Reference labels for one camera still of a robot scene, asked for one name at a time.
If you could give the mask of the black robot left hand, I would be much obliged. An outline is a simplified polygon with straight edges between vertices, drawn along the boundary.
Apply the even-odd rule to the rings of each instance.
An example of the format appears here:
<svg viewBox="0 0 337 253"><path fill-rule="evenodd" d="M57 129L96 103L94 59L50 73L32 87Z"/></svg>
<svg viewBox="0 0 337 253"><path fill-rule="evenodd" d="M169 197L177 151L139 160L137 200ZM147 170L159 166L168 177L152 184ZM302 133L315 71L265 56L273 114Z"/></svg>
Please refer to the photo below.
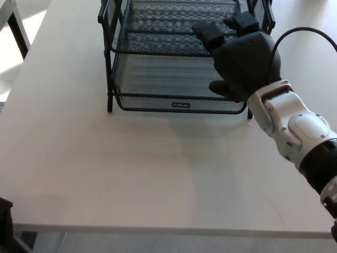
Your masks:
<svg viewBox="0 0 337 253"><path fill-rule="evenodd" d="M12 202L1 198L1 252L11 252L13 239L12 207Z"/></svg>

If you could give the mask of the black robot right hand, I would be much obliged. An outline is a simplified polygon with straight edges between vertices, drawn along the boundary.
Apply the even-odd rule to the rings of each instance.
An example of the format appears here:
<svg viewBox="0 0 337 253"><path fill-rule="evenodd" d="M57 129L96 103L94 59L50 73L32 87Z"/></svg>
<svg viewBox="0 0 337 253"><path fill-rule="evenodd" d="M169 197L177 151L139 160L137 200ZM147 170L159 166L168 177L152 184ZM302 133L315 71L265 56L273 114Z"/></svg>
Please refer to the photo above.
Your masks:
<svg viewBox="0 0 337 253"><path fill-rule="evenodd" d="M281 80L280 54L273 52L274 40L250 12L234 14L223 22L236 31L234 39L226 40L215 22L192 26L221 77L212 81L209 89L234 102L247 101L260 88Z"/></svg>

